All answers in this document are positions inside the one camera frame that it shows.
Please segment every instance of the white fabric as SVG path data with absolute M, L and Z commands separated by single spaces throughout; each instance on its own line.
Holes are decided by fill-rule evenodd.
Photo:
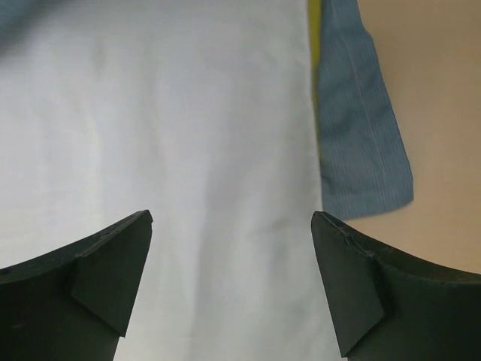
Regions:
M 305 0 L 83 0 L 0 56 L 0 267 L 148 208 L 116 361 L 335 361 Z

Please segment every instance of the pinstripe fabric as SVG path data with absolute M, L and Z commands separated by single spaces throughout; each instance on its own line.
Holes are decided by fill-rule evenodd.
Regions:
M 413 199 L 413 176 L 356 0 L 323 0 L 317 79 L 322 198 L 348 220 Z

